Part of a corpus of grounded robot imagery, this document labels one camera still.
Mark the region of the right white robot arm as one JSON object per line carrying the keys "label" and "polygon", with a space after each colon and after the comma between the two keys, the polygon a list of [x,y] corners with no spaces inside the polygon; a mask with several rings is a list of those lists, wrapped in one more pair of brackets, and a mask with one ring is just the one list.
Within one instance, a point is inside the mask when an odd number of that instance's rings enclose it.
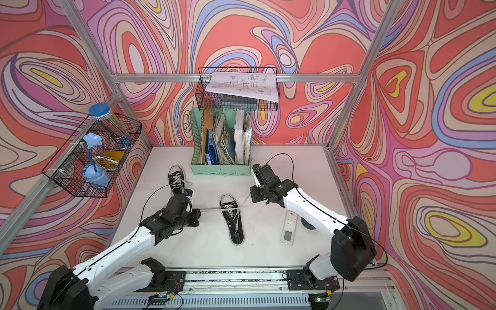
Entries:
{"label": "right white robot arm", "polygon": [[278,204],[297,214],[330,243],[326,256],[317,255],[305,266],[307,281],[334,276],[353,282],[375,259],[377,251],[364,220],[335,213],[307,195],[294,181],[281,181],[269,165],[253,165],[256,185],[250,188],[252,202]]}

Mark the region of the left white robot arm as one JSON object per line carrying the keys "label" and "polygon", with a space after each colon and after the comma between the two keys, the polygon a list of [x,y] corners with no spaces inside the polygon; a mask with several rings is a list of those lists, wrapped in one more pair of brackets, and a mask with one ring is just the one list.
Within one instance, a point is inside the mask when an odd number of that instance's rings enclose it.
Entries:
{"label": "left white robot arm", "polygon": [[142,289],[179,288],[178,280],[169,278],[165,266],[154,258],[142,260],[130,271],[117,272],[181,229],[199,226],[201,211],[192,208],[191,200],[192,191],[171,196],[164,208],[104,252],[71,268],[58,267],[49,276],[38,309],[103,309]]}

